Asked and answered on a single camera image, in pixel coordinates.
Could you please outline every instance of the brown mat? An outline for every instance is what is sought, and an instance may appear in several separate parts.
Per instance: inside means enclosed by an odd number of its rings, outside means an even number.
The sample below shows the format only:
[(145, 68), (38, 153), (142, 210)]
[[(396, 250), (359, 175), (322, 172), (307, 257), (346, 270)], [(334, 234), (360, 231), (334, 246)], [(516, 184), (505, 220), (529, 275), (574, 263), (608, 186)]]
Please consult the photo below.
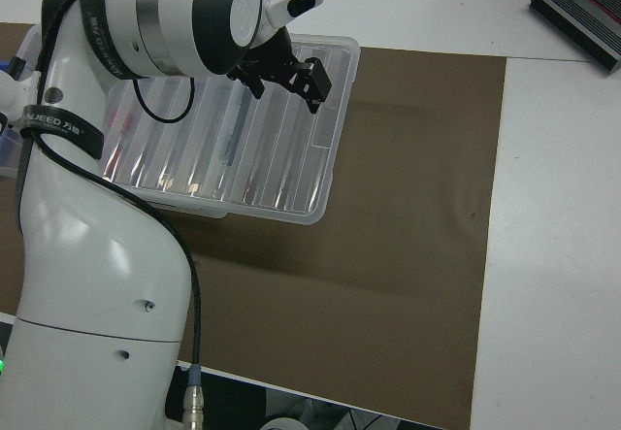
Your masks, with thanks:
[[(168, 214), (199, 262), (203, 363), (467, 429), (504, 73), (503, 58), (363, 50), (319, 223)], [(13, 313), (11, 205), (0, 232)]]

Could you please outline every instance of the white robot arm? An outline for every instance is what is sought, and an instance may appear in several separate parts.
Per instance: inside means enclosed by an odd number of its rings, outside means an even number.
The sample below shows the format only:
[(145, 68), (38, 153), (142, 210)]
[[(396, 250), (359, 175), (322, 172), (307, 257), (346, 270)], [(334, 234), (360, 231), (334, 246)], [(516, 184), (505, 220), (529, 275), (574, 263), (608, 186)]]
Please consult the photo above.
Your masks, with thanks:
[[(26, 138), (25, 275), (0, 428), (177, 428), (164, 402), (191, 287), (200, 309), (196, 271), (154, 209), (99, 178), (108, 93), (120, 79), (216, 73), (257, 97), (263, 81), (280, 83), (316, 112), (330, 81), (319, 60), (293, 56), (284, 25), (321, 2), (44, 0), (37, 76), (0, 77), (0, 112), (21, 116)], [(202, 428), (199, 339), (200, 316), (184, 416), (192, 429)]]

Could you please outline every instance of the transparent storage box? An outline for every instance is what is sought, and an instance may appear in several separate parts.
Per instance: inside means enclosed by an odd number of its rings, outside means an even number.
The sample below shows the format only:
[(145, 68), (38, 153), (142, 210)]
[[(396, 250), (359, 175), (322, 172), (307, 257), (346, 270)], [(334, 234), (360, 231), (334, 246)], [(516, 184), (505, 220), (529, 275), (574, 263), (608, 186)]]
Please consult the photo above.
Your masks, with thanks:
[[(279, 85), (265, 83), (257, 101), (241, 83), (210, 76), (196, 80), (188, 117), (162, 124), (143, 111), (131, 83), (119, 83), (109, 98), (103, 176), (179, 212), (318, 221), (327, 205), (360, 48), (347, 38), (291, 38), (296, 56), (320, 58), (332, 81), (316, 115)], [(188, 84), (181, 78), (140, 81), (147, 105), (164, 117), (185, 108)]]

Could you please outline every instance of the white tabletop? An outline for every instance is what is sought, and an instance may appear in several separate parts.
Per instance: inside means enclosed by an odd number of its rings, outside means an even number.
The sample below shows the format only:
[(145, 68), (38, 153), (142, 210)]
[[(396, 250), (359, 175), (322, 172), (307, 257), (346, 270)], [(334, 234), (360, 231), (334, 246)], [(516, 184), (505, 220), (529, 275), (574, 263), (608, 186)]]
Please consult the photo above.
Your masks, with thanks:
[[(0, 0), (0, 20), (38, 22), (40, 2)], [(326, 0), (291, 30), (510, 58), (472, 429), (618, 428), (621, 78), (528, 3)]]

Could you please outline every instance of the metal connector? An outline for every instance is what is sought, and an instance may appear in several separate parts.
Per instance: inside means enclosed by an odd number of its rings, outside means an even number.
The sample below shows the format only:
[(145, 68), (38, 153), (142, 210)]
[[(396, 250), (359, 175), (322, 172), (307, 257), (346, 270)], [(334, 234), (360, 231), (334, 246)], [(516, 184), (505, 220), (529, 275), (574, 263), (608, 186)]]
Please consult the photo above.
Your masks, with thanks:
[(183, 397), (183, 429), (203, 430), (203, 388), (188, 386)]

